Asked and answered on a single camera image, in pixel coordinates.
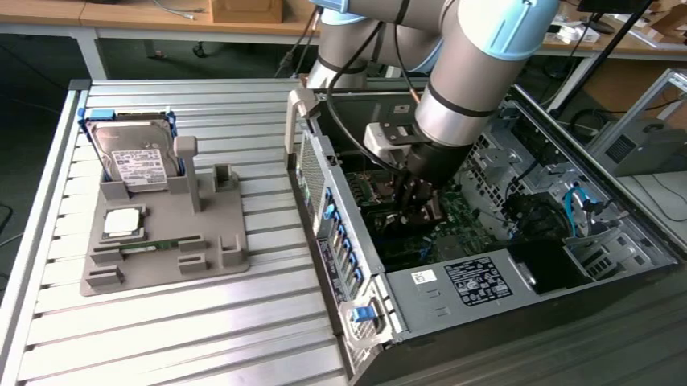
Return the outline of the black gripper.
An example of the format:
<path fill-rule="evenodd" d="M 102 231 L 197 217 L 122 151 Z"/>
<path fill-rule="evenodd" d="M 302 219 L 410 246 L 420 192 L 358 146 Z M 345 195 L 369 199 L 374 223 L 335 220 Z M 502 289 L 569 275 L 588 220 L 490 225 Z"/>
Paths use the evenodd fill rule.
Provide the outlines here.
<path fill-rule="evenodd" d="M 472 145 L 453 147 L 437 142 L 414 143 L 406 155 L 406 170 L 413 177 L 440 189 L 457 174 L 470 149 Z"/>

